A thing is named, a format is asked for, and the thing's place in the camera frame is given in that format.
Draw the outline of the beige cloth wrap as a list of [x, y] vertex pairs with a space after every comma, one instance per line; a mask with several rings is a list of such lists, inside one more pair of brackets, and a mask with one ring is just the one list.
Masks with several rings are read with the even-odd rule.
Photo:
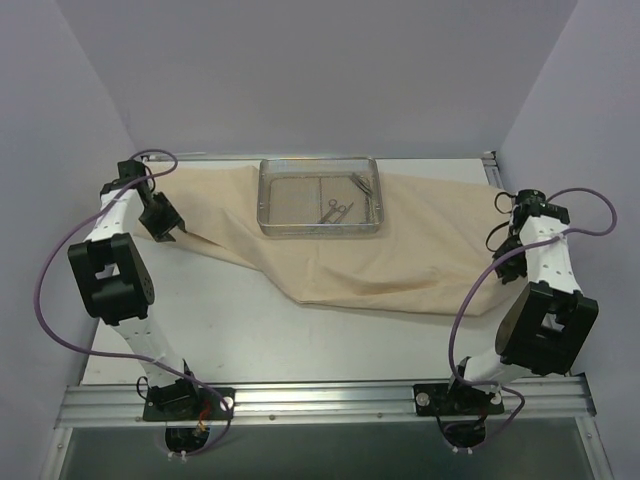
[[498, 189], [380, 176], [384, 221], [369, 237], [276, 239], [257, 222], [256, 167], [179, 167], [157, 179], [186, 222], [172, 246], [262, 272], [300, 304], [453, 315], [491, 263]]

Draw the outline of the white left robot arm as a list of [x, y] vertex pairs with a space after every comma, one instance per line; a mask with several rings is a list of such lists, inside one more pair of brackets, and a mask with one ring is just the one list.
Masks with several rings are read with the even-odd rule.
[[91, 232], [68, 248], [67, 256], [89, 315], [104, 322], [127, 343], [143, 365], [146, 401], [179, 419], [194, 417], [202, 395], [189, 380], [186, 361], [170, 346], [151, 314], [155, 288], [132, 237], [140, 224], [158, 243], [173, 242], [185, 222], [168, 198], [153, 190], [146, 166], [135, 159], [118, 164], [118, 178], [103, 186], [102, 207]]

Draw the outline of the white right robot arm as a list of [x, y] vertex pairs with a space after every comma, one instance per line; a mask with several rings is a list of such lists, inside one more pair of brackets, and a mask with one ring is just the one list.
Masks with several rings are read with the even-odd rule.
[[[599, 313], [598, 303], [579, 286], [570, 258], [568, 210], [545, 200], [514, 203], [508, 237], [494, 253], [488, 273], [506, 284], [526, 280], [498, 326], [494, 345], [456, 363], [444, 400], [455, 412], [469, 411], [480, 390], [496, 392], [529, 376], [567, 373]], [[477, 290], [488, 273], [473, 285]]]

